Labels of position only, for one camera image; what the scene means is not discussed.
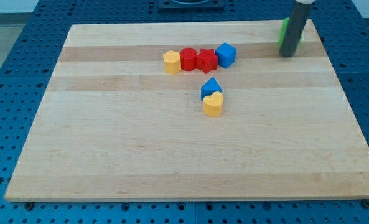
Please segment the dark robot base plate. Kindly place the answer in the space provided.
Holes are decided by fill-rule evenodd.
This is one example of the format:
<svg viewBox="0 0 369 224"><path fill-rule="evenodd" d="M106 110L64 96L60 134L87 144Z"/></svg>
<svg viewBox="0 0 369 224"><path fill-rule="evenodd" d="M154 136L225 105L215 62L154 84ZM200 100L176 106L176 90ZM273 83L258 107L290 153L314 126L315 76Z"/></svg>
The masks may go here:
<svg viewBox="0 0 369 224"><path fill-rule="evenodd" d="M158 0L159 11L224 9L224 0Z"/></svg>

